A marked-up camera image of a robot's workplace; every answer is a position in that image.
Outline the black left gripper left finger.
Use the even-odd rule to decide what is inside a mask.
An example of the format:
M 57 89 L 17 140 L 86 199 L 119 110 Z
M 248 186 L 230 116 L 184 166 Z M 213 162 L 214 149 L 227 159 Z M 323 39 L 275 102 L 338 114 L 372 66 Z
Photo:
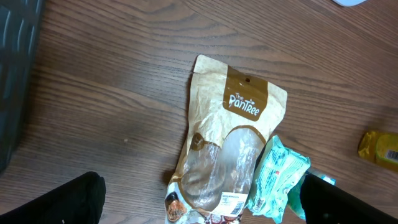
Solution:
M 2 214 L 1 224 L 95 224 L 100 221 L 105 195 L 104 178 L 90 171 Z

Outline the green white tissue pack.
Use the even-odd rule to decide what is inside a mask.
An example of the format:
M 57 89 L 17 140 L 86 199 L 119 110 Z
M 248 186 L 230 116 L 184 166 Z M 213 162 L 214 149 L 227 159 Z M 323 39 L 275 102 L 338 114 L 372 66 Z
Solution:
M 300 191 L 302 184 L 305 180 L 305 176 L 309 174 L 313 174 L 321 178 L 325 182 L 328 182 L 331 185 L 335 185 L 336 183 L 335 179 L 331 178 L 330 176 L 318 170 L 309 168 L 308 170 L 305 171 L 304 175 L 301 177 L 299 182 L 288 192 L 288 202 L 287 202 L 287 206 L 296 214 L 296 216 L 298 216 L 300 219 L 304 221 L 306 220 L 306 217 L 304 209 L 302 207 L 302 203 L 300 201 Z

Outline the teal tissue packet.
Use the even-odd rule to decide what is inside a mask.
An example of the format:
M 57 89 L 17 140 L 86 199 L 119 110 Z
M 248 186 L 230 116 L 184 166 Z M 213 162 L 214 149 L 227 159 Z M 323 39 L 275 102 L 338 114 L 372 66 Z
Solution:
M 277 135 L 266 144 L 254 172 L 246 207 L 281 223 L 288 193 L 310 168 L 310 159 L 285 147 Z

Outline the brown snack bag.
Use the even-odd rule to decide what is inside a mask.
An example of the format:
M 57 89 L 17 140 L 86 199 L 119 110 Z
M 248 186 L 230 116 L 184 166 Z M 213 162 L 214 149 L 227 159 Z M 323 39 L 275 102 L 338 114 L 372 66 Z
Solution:
M 167 223 L 239 223 L 257 160 L 285 115 L 287 92 L 199 55 L 188 133 L 165 196 Z

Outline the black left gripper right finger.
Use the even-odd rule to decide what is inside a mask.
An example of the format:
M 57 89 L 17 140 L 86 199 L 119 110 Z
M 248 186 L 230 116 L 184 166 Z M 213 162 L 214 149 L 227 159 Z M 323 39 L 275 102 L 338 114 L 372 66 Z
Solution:
M 309 174 L 300 189 L 307 224 L 397 224 L 397 219 Z

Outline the yellow liquid bottle grey cap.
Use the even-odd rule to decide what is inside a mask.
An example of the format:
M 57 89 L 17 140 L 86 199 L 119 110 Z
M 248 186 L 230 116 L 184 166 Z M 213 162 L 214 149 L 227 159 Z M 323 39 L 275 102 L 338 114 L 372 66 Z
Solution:
M 360 158 L 397 172 L 397 133 L 368 131 L 358 147 Z

